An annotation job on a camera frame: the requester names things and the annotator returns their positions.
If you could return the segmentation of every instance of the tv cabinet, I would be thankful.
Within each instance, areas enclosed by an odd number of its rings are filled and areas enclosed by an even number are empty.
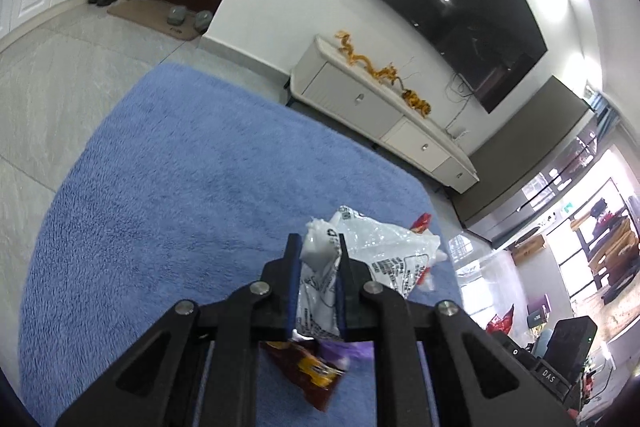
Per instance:
[[[290,94],[411,163],[437,181],[465,192],[478,181],[468,156],[430,118],[409,108],[399,89],[379,84],[349,65],[316,36],[291,73]]]

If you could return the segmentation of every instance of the doormat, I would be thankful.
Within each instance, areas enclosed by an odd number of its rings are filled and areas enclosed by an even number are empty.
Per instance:
[[[180,26],[171,26],[166,17],[174,5],[161,0],[124,0],[113,4],[107,13],[159,31],[181,41],[192,41],[200,34],[193,28],[195,16],[187,12]]]

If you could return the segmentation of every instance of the blue rug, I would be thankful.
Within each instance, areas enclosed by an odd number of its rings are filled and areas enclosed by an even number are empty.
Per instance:
[[[20,328],[28,410],[53,426],[175,301],[225,298],[340,204],[405,227],[433,213],[414,177],[322,124],[187,67],[146,74],[42,224]],[[434,275],[437,291],[413,296],[460,301],[451,264]],[[263,358],[257,425],[372,426],[374,398],[372,364],[359,363],[318,412]]]

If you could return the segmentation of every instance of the red bag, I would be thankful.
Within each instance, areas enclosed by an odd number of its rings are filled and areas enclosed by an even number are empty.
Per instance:
[[[494,315],[489,323],[486,325],[486,332],[493,333],[494,331],[502,331],[502,333],[509,334],[511,326],[513,326],[513,309],[514,305],[511,305],[511,309],[506,313],[503,318]]]
[[[431,214],[424,213],[418,219],[415,220],[414,224],[411,225],[410,230],[415,233],[422,233],[429,228],[431,224]]]

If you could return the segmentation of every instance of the gray slipper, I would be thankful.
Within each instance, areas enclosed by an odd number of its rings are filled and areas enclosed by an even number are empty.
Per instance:
[[[213,13],[209,10],[203,10],[196,13],[196,20],[193,22],[193,28],[198,33],[204,33],[209,28],[211,20],[213,19]]]
[[[180,26],[184,22],[184,18],[187,16],[186,6],[174,6],[169,10],[169,15],[166,21],[171,26]]]

